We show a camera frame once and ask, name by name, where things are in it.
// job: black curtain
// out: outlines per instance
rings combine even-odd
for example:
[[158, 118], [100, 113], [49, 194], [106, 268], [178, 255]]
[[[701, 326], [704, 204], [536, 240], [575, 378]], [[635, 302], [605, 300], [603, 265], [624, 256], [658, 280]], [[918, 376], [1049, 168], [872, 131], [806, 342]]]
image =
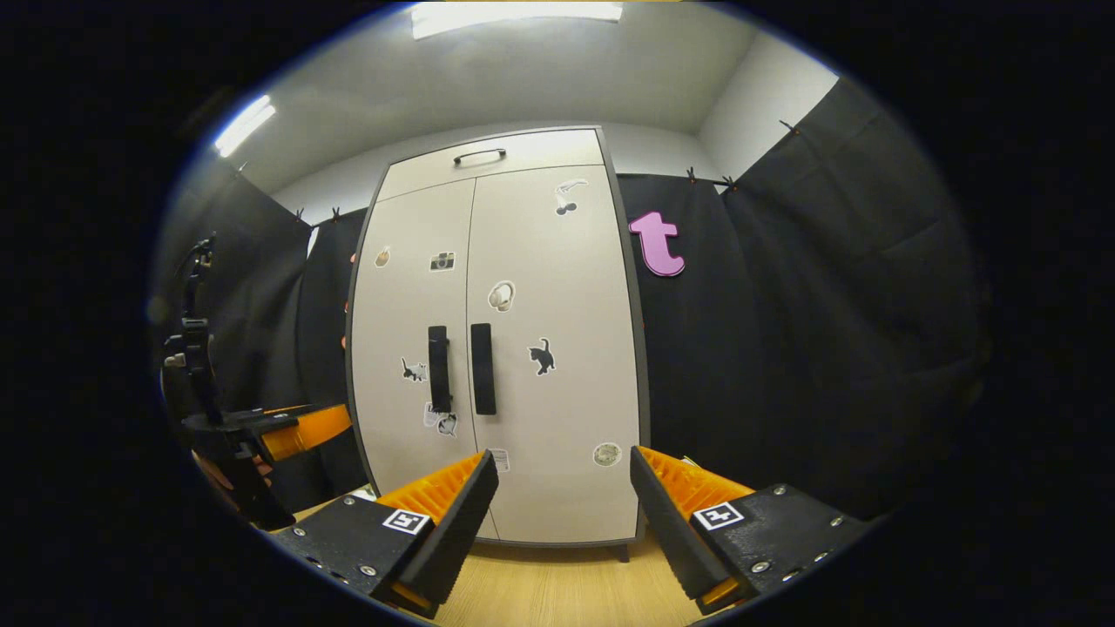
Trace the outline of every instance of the black curtain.
[[648, 212], [676, 224], [670, 252], [685, 259], [675, 277], [659, 277], [634, 250], [650, 387], [650, 445], [668, 455], [743, 481], [737, 455], [753, 456], [764, 421], [762, 368], [755, 366], [755, 306], [748, 264], [712, 183], [685, 176], [617, 177], [631, 222]]
[[763, 402], [729, 476], [857, 517], [943, 459], [986, 360], [959, 208], [899, 123], [845, 79], [724, 194], [749, 278]]
[[[345, 376], [345, 301], [349, 297], [352, 264], [367, 210], [346, 213], [318, 225], [313, 249], [306, 261], [299, 295], [298, 372], [313, 404], [348, 404]], [[365, 483], [356, 434], [350, 427], [319, 446], [332, 494], [350, 492]]]
[[[196, 315], [207, 318], [211, 357], [221, 408], [229, 412], [310, 403], [295, 353], [299, 293], [310, 226], [241, 176], [223, 160], [203, 154], [172, 200], [153, 259], [149, 318], [153, 368], [162, 369], [161, 347], [181, 331], [182, 298], [190, 249], [216, 232], [213, 266], [197, 290]], [[163, 369], [172, 426], [183, 445], [185, 416], [198, 413], [188, 377]], [[331, 485], [317, 450], [274, 464], [269, 475], [279, 500], [298, 511], [329, 498]]]

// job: drawer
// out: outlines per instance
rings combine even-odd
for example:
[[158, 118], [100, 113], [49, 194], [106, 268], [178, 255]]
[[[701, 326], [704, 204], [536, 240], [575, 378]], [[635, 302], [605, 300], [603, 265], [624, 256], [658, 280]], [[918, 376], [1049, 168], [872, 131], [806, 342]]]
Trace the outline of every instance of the drawer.
[[[497, 152], [500, 148], [504, 151], [502, 156]], [[455, 157], [469, 153], [479, 154], [463, 156], [459, 163], [454, 162]], [[591, 128], [507, 135], [460, 144], [396, 163], [387, 171], [376, 202], [433, 185], [488, 174], [603, 163], [597, 133]]]

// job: ceiling light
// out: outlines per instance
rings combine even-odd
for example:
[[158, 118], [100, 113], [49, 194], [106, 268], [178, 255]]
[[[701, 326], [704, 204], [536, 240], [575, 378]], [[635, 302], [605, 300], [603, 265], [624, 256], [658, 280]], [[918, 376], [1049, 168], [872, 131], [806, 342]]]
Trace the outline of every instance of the ceiling light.
[[620, 21], [618, 2], [421, 2], [410, 12], [415, 39], [466, 26], [523, 18]]
[[240, 115], [236, 116], [229, 126], [221, 132], [221, 136], [213, 143], [216, 149], [221, 151], [221, 156], [226, 157], [235, 151], [240, 144], [248, 138], [261, 124], [274, 115], [275, 108], [270, 104], [270, 96], [262, 96], [251, 105], [248, 105]]

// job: white cabinet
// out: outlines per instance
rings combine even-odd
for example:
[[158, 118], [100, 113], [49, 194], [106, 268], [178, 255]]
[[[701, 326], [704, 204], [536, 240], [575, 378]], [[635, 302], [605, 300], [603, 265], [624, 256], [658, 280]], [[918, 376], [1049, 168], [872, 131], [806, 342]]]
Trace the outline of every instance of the white cabinet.
[[[493, 450], [500, 489], [481, 539], [638, 536], [627, 455], [647, 444], [641, 314], [598, 133], [395, 164], [365, 224], [348, 344], [368, 471], [382, 493]], [[385, 189], [395, 195], [379, 200]]]

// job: orange part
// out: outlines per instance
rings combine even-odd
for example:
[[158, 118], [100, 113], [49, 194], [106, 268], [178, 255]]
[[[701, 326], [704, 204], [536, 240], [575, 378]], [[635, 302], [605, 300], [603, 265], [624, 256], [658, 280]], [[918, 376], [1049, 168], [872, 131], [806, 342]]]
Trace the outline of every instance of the orange part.
[[399, 596], [403, 597], [404, 599], [407, 599], [408, 601], [416, 604], [418, 607], [423, 609], [427, 609], [432, 605], [429, 601], [424, 599], [421, 595], [413, 591], [410, 588], [407, 588], [406, 586], [399, 583], [398, 581], [391, 583], [391, 589], [398, 592]]
[[438, 524], [486, 452], [481, 451], [452, 466], [392, 490], [377, 499], [377, 502], [389, 508], [426, 514], [434, 520], [434, 524]]
[[755, 493], [746, 485], [728, 481], [718, 474], [687, 464], [658, 451], [639, 446], [639, 452], [650, 464], [658, 481], [666, 488], [666, 493], [670, 495], [670, 500], [673, 501], [673, 505], [681, 512], [686, 522], [697, 510]]
[[734, 592], [737, 588], [739, 588], [739, 582], [735, 579], [725, 579], [724, 581], [717, 583], [711, 590], [701, 595], [700, 600], [707, 606], [712, 605]]
[[[282, 411], [274, 409], [268, 413]], [[348, 407], [334, 405], [299, 416], [297, 425], [264, 433], [260, 438], [263, 440], [263, 445], [268, 447], [271, 456], [279, 461], [319, 446], [345, 433], [345, 430], [350, 426], [352, 426], [352, 421], [349, 418]]]
[[263, 412], [264, 416], [270, 416], [271, 414], [278, 414], [279, 412], [290, 412], [291, 409], [301, 409], [302, 407], [309, 407], [309, 405], [294, 405], [293, 407], [283, 407], [282, 409], [268, 409]]

